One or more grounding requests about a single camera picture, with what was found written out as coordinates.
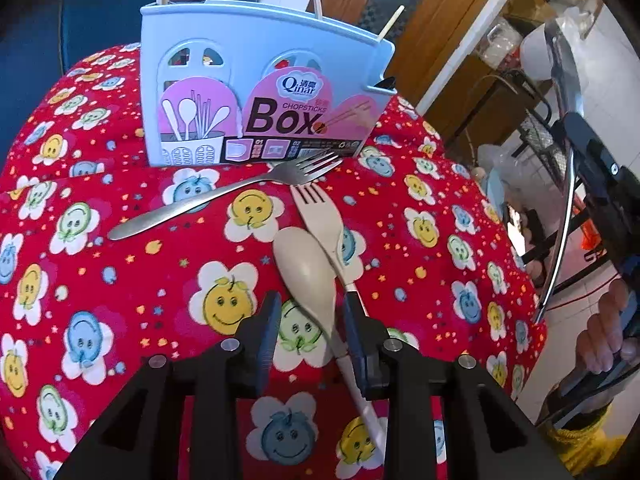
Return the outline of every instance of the light blue plastic holder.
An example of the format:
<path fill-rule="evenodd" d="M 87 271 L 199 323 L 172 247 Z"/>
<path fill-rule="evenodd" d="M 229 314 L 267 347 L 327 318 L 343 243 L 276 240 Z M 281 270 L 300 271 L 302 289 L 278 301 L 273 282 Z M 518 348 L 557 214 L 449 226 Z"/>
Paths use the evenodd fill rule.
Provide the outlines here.
<path fill-rule="evenodd" d="M 287 160 L 324 147 L 356 155 L 396 94 L 375 86 L 393 44 L 347 23 L 234 0 L 140 11 L 152 166 Z M 264 130 L 269 100 L 278 108 Z"/>

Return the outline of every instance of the screw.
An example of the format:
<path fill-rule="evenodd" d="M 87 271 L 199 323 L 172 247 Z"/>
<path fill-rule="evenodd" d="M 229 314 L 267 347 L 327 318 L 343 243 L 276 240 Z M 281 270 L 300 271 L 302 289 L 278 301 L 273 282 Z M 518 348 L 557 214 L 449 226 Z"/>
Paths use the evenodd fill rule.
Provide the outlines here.
<path fill-rule="evenodd" d="M 233 352 L 239 347 L 240 342 L 235 337 L 228 337 L 222 343 L 220 343 L 220 348 L 226 350 L 227 352 Z"/>
<path fill-rule="evenodd" d="M 383 343 L 383 346 L 390 352 L 397 352 L 402 348 L 402 341 L 391 337 Z"/>
<path fill-rule="evenodd" d="M 458 364 L 467 370 L 471 370 L 476 366 L 476 360 L 469 354 L 462 354 L 458 358 Z"/>
<path fill-rule="evenodd" d="M 160 354 L 151 356 L 149 359 L 149 366 L 152 368 L 162 368 L 166 364 L 166 357 Z"/>

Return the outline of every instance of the beige plastic spoon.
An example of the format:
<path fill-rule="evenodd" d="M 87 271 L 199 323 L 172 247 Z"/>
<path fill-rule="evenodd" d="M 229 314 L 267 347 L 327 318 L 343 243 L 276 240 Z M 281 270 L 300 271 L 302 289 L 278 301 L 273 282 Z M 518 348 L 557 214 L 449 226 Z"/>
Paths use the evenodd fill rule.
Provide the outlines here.
<path fill-rule="evenodd" d="M 369 430 L 369 436 L 384 458 L 386 430 L 371 403 L 362 397 L 347 347 L 335 329 L 335 272 L 326 254 L 309 232 L 299 227 L 287 227 L 276 233 L 273 255 L 294 300 L 326 335 L 351 398 Z"/>

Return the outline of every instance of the red tablecloth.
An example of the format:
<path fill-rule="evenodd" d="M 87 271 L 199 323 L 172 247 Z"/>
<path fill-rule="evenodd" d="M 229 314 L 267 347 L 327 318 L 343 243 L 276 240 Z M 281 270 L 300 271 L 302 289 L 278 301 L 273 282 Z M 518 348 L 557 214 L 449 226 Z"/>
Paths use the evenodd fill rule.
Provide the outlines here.
<path fill-rule="evenodd" d="M 267 290 L 290 300 L 270 243 L 303 226 L 286 186 L 251 186 L 107 240 L 128 218 L 265 170 L 149 168 L 138 74 L 136 44 L 79 62 L 28 119 L 0 176 L 0 414 L 34 479 L 50 478 L 142 356 L 197 355 Z M 469 352 L 515 397 L 546 329 L 529 322 L 534 289 L 494 210 L 444 158 L 436 131 L 395 98 L 359 158 L 319 185 L 348 228 L 343 257 L 360 270 L 370 315 L 425 355 Z M 245 478 L 381 477 L 325 350 L 286 303 L 266 395 L 239 403 Z M 385 403 L 376 410 L 385 415 Z M 443 463 L 442 423 L 435 429 Z"/>

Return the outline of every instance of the yellow sleeve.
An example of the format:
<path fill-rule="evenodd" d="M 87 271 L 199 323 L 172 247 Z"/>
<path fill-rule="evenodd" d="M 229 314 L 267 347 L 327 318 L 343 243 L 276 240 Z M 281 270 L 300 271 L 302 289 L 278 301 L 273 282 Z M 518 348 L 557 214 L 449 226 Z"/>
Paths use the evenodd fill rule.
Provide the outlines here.
<path fill-rule="evenodd" d="M 543 437 L 572 475 L 606 464 L 625 441 L 624 437 L 607 438 L 602 429 L 610 409 L 581 430 L 555 430 L 550 424 L 542 429 Z"/>

